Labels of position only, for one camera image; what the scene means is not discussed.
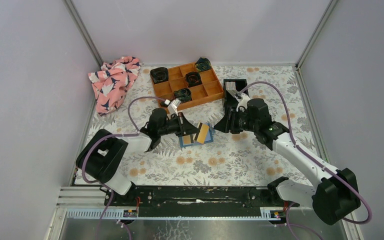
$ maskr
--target white wall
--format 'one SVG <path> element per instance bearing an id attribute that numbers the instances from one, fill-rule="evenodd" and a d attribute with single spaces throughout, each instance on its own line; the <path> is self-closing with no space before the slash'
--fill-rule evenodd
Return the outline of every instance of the white wall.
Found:
<path id="1" fill-rule="evenodd" d="M 384 1 L 339 1 L 302 74 L 330 161 L 373 209 L 364 239 L 384 240 Z"/>
<path id="2" fill-rule="evenodd" d="M 104 61 L 295 63 L 329 0 L 74 0 Z"/>
<path id="3" fill-rule="evenodd" d="M 62 0 L 0 0 L 0 240 L 43 239 L 97 68 Z"/>

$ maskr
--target table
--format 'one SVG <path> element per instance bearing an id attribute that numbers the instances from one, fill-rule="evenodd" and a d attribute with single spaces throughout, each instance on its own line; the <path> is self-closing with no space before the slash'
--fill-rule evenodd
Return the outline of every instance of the table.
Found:
<path id="1" fill-rule="evenodd" d="M 129 103 L 142 96 L 154 96 L 149 72 L 157 67 L 141 67 L 132 89 L 123 105 L 115 112 L 99 116 L 93 114 L 87 142 L 99 129 L 111 133 L 134 133 L 127 114 Z M 282 92 L 292 130 L 297 140 L 316 152 L 300 92 L 291 66 L 214 66 L 220 82 L 223 79 L 247 79 L 248 84 L 267 81 Z M 287 126 L 287 116 L 282 102 L 274 89 L 257 84 L 249 90 L 251 98 L 262 98 L 269 107 L 272 118 Z M 155 100 L 141 99 L 132 105 L 132 117 L 138 127 L 148 121 L 151 111 L 157 108 Z M 223 116 L 222 100 L 185 109 L 182 111 L 191 123 L 216 124 Z M 187 186 L 265 186 L 271 181 L 287 176 L 297 183 L 310 184 L 307 178 L 282 156 L 260 144 L 252 132 L 230 134 L 216 132 L 214 142 L 180 148 L 174 134 L 161 138 L 160 145 L 152 152 L 125 154 L 118 168 L 136 185 L 187 185 Z M 81 170 L 73 177 L 74 185 L 86 184 Z"/>

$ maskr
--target crumpled cloth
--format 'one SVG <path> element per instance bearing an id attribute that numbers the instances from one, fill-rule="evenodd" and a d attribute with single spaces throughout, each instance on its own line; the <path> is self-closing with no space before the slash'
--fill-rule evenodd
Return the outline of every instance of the crumpled cloth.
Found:
<path id="1" fill-rule="evenodd" d="M 103 116 L 118 109 L 126 93 L 138 78 L 139 59 L 123 56 L 112 63 L 104 62 L 101 71 L 88 74 L 96 99 L 96 112 Z"/>

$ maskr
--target floral pattern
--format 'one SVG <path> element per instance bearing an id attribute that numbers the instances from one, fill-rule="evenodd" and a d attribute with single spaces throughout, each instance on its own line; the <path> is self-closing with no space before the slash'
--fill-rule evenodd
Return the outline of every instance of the floral pattern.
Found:
<path id="1" fill-rule="evenodd" d="M 125 97 L 125 103 L 110 114 L 93 115 L 87 142 L 102 128 L 111 133 L 133 133 L 134 127 L 127 114 L 127 106 L 137 97 L 154 96 L 149 72 L 154 67 L 141 67 L 133 87 Z M 267 81 L 282 92 L 292 130 L 297 140 L 316 152 L 310 123 L 301 100 L 300 92 L 290 66 L 214 66 L 217 77 L 223 79 L 247 79 L 248 84 Z M 264 99 L 272 118 L 287 126 L 287 116 L 282 102 L 274 89 L 257 84 L 249 90 L 251 98 Z M 132 105 L 132 117 L 142 127 L 151 111 L 157 108 L 155 100 L 141 99 Z M 216 100 L 182 111 L 194 124 L 216 124 L 223 116 L 222 100 Z M 287 176 L 310 184 L 307 178 L 289 161 L 260 144 L 251 132 L 230 134 L 216 132 L 214 142 L 180 148 L 174 134 L 165 135 L 152 152 L 124 155 L 118 171 L 137 185 L 195 185 L 195 186 L 265 186 L 271 181 Z M 74 176 L 74 184 L 83 185 L 81 170 Z"/>

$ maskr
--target floral tablecloth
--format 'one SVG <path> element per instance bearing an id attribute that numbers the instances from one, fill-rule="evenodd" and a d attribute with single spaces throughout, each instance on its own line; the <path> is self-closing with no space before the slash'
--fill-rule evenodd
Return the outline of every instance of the floral tablecloth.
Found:
<path id="1" fill-rule="evenodd" d="M 114 134 L 135 132 L 127 114 L 127 106 L 137 97 L 154 96 L 149 75 L 153 68 L 141 67 L 136 82 L 117 111 L 105 116 L 94 113 L 86 143 L 102 128 Z M 213 68 L 220 82 L 223 79 L 247 79 L 248 84 L 267 81 L 277 86 L 287 102 L 295 137 L 316 152 L 291 66 Z M 264 99 L 273 119 L 287 126 L 285 110 L 275 90 L 265 84 L 257 84 L 248 91 L 251 98 Z M 157 107 L 157 102 L 150 99 L 141 99 L 133 104 L 132 117 L 138 127 L 145 125 L 151 111 Z M 220 99 L 182 112 L 193 124 L 202 122 L 214 125 L 223 116 L 223 103 Z M 166 135 L 152 152 L 125 154 L 118 171 L 136 185 L 265 186 L 281 176 L 310 184 L 290 162 L 260 144 L 252 132 L 230 134 L 217 131 L 214 142 L 186 148 L 180 148 L 179 138 L 174 134 Z M 81 170 L 76 171 L 74 184 L 86 184 Z"/>

